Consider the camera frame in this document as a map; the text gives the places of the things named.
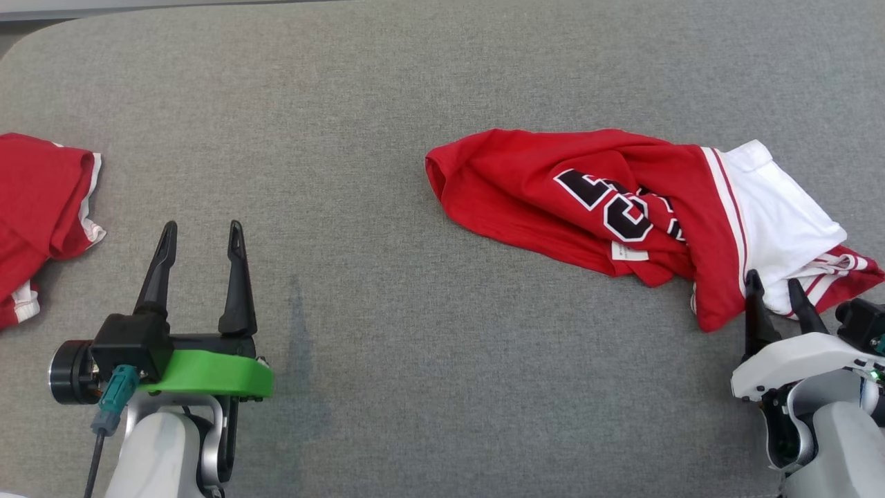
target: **green bracket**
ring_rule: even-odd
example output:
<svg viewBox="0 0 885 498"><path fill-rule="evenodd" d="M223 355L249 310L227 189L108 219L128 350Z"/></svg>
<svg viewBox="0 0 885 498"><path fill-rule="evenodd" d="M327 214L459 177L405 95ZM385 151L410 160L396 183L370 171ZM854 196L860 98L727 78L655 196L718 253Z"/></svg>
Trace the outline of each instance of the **green bracket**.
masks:
<svg viewBox="0 0 885 498"><path fill-rule="evenodd" d="M163 380L141 384L149 393L201 393L215 396L270 398L273 372L252 358L198 349L175 350Z"/></svg>

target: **black cable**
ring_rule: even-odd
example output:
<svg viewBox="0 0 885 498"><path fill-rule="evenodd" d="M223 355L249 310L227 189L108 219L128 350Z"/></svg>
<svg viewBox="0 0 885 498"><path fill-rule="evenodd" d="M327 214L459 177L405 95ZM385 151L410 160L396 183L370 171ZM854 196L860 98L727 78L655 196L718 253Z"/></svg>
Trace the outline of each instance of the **black cable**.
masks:
<svg viewBox="0 0 885 498"><path fill-rule="evenodd" d="M92 464L89 466L89 476L86 478L86 492L83 493L83 498L92 498L92 488L96 486L96 475L98 475L98 462L102 459L104 435L104 429L99 429L96 436L96 449L92 452Z"/></svg>

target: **white label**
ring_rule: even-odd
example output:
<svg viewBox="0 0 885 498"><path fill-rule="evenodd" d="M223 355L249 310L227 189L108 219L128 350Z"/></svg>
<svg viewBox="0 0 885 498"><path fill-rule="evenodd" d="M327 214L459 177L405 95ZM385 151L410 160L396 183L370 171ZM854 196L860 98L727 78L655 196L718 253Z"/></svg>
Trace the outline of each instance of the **white label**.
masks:
<svg viewBox="0 0 885 498"><path fill-rule="evenodd" d="M636 251L626 245L612 241L612 259L615 261L648 261L648 251Z"/></svg>

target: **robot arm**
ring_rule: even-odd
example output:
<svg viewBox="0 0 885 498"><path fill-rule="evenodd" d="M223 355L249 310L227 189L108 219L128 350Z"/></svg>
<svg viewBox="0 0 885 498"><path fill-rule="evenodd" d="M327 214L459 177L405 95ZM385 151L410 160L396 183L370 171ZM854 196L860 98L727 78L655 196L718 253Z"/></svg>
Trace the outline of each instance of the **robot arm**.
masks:
<svg viewBox="0 0 885 498"><path fill-rule="evenodd" d="M782 496L881 496L885 437L871 415L885 376L885 308L861 299L843 303L836 310L842 326L830 335L791 281L802 335L782 339L755 271L746 287L746 351L732 375L732 393L755 401L765 416L768 458L783 476Z"/></svg>
<svg viewBox="0 0 885 498"><path fill-rule="evenodd" d="M50 365L56 401L102 408L116 369L137 372L137 391L123 400L126 435L108 498L223 496L234 466L239 403L273 394L273 373L256 356L252 338L258 327L242 225L230 226L230 280L217 335L170 333L166 295L176 235L175 222L167 223L133 313L108 316L93 340L66 341ZM192 415L189 407L196 406L208 407L212 419ZM118 421L107 425L108 436ZM104 434L96 433L100 455Z"/></svg>

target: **teal connector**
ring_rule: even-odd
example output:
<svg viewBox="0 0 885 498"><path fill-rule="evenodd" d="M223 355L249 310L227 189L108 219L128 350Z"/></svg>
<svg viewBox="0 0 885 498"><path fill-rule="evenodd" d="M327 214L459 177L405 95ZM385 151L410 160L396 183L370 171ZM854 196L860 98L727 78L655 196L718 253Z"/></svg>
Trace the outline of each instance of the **teal connector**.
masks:
<svg viewBox="0 0 885 498"><path fill-rule="evenodd" d="M120 365L114 369L111 382L108 382L98 401L99 411L92 420L92 432L112 436L117 431L123 409L135 394L139 380L138 370L131 365Z"/></svg>

